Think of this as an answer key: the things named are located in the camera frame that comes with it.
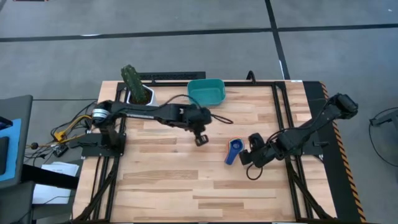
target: black metal frame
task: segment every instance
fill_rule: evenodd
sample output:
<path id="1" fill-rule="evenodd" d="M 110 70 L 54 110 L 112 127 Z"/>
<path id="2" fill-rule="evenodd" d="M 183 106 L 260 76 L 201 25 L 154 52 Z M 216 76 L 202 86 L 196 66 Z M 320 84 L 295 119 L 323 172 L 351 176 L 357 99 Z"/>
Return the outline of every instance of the black metal frame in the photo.
<path id="1" fill-rule="evenodd" d="M 279 128 L 283 129 L 284 124 L 283 124 L 283 119 L 282 119 L 282 111 L 280 108 L 279 96 L 278 96 L 278 92 L 277 92 L 277 90 L 279 88 L 282 92 L 282 98 L 284 101 L 289 126 L 293 127 L 294 124 L 293 124 L 292 114 L 291 114 L 291 110 L 290 110 L 290 106 L 289 106 L 289 99 L 287 96 L 285 83 L 284 82 L 259 82 L 256 80 L 252 71 L 250 71 L 248 73 L 246 79 L 251 80 L 251 82 L 225 82 L 224 84 L 225 84 L 225 86 L 269 86 L 269 87 L 271 87 Z M 151 83 L 145 83 L 145 84 L 147 86 L 186 86 L 188 84 L 188 81 L 186 81 L 186 82 L 155 82 L 155 81 L 152 81 Z M 115 101 L 120 100 L 121 91 L 124 90 L 124 88 L 125 88 L 124 83 L 118 83 Z M 126 119 L 122 118 L 119 132 L 123 132 L 125 124 L 126 124 Z M 109 194 L 108 194 L 108 202 L 107 202 L 106 211 L 105 211 L 105 219 L 104 220 L 101 219 L 102 221 L 110 221 L 110 218 L 111 218 L 114 190 L 115 190 L 115 186 L 116 186 L 116 175 L 118 173 L 119 161 L 120 161 L 120 157 L 114 158 L 113 169 L 115 168 L 115 170 L 113 170 L 113 171 L 115 171 L 115 174 L 113 174 L 113 175 L 115 175 L 115 177 L 112 179 L 112 181 L 109 185 Z M 299 205 L 299 201 L 297 198 L 295 183 L 297 183 L 297 181 L 300 181 L 298 184 L 302 184 L 302 186 L 304 187 L 304 188 L 301 187 L 300 188 L 301 190 L 306 190 L 307 185 L 305 183 L 305 176 L 304 176 L 301 157 L 295 156 L 295 161 L 296 161 L 296 165 L 298 168 L 298 175 L 295 173 L 295 171 L 293 169 L 289 169 L 289 167 L 292 166 L 291 160 L 289 157 L 286 158 L 285 163 L 286 163 L 286 169 L 287 169 L 287 174 L 288 174 L 290 192 L 292 194 L 292 203 L 293 203 L 293 207 L 294 207 L 295 219 L 298 222 L 301 219 L 301 214 L 300 214 L 300 205 Z M 99 177 L 99 187 L 98 187 L 99 189 L 104 186 L 104 182 L 106 180 L 106 171 L 108 170 L 108 163 L 109 163 L 109 157 L 104 157 L 101 175 Z M 307 211 L 307 218 L 312 219 L 313 215 L 312 215 L 312 208 L 311 208 L 310 202 L 306 198 L 304 198 L 304 200 L 305 200 L 305 208 Z M 95 222 L 96 220 L 99 220 L 98 217 L 99 217 L 99 213 L 100 213 L 100 206 L 101 206 L 101 201 L 98 202 L 98 204 L 96 205 L 96 207 L 94 209 L 93 220 L 91 222 Z"/>

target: teal plastic bowl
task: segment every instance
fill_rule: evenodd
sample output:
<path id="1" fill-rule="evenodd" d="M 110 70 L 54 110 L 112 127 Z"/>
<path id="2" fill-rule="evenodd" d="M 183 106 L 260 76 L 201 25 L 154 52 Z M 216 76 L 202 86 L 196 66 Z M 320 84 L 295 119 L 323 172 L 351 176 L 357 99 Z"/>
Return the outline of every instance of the teal plastic bowl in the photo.
<path id="1" fill-rule="evenodd" d="M 225 85 L 218 78 L 192 80 L 188 83 L 188 95 L 197 100 L 200 106 L 218 106 L 225 99 Z"/>

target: toy cactus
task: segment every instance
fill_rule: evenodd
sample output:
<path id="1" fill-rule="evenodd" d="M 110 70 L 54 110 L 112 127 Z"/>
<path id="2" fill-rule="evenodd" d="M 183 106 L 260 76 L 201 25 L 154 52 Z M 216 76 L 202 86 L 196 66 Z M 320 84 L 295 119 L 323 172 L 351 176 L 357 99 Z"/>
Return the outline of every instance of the toy cactus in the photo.
<path id="1" fill-rule="evenodd" d="M 142 86 L 141 78 L 136 69 L 131 65 L 126 65 L 121 69 L 123 81 L 131 92 L 130 100 L 139 105 L 145 105 L 150 101 L 150 93 Z"/>

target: blue object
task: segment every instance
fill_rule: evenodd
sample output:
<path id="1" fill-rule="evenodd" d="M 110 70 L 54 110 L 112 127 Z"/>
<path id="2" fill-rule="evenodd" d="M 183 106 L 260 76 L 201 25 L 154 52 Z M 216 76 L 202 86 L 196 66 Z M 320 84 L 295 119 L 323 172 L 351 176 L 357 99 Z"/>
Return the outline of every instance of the blue object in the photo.
<path id="1" fill-rule="evenodd" d="M 17 155 L 18 155 L 18 145 L 19 145 L 19 135 L 21 133 L 21 119 L 12 120 L 14 123 L 12 127 L 3 129 L 0 131 L 1 137 L 8 137 L 8 152 L 7 152 L 7 162 L 6 162 L 6 172 L 0 175 L 0 181 L 8 180 L 15 177 L 16 165 L 17 165 Z"/>
<path id="2" fill-rule="evenodd" d="M 228 154 L 225 158 L 225 163 L 228 165 L 232 165 L 236 156 L 243 150 L 244 143 L 240 138 L 234 138 L 229 140 L 228 142 Z"/>
<path id="3" fill-rule="evenodd" d="M 225 85 L 218 78 L 192 80 L 188 83 L 188 95 L 201 106 L 218 106 L 225 100 Z"/>

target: blue bottle opener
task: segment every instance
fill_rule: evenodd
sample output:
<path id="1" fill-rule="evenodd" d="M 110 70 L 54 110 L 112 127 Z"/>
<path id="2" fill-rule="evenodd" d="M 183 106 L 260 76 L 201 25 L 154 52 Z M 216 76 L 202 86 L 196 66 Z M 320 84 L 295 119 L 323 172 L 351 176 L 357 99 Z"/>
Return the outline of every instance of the blue bottle opener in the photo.
<path id="1" fill-rule="evenodd" d="M 225 163 L 232 165 L 236 156 L 244 149 L 243 140 L 240 138 L 233 138 L 228 142 L 228 153 L 225 158 Z"/>

